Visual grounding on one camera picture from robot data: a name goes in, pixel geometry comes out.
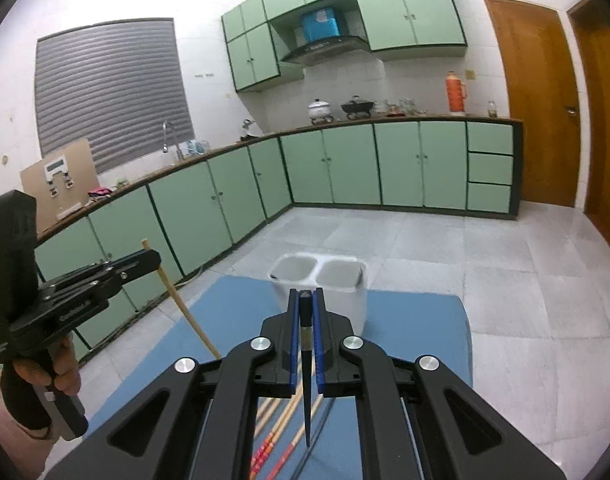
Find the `left hand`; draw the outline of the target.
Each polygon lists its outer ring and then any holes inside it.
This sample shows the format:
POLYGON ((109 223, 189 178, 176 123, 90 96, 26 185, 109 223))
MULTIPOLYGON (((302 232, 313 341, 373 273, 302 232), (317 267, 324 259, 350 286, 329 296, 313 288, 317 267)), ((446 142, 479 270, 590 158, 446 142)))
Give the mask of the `left hand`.
POLYGON ((35 386, 55 386, 66 396, 77 396, 81 387, 78 361, 72 336, 63 336, 49 350, 50 370, 28 358, 3 365, 0 393, 6 409, 20 426, 47 430, 52 420, 41 404, 35 386))

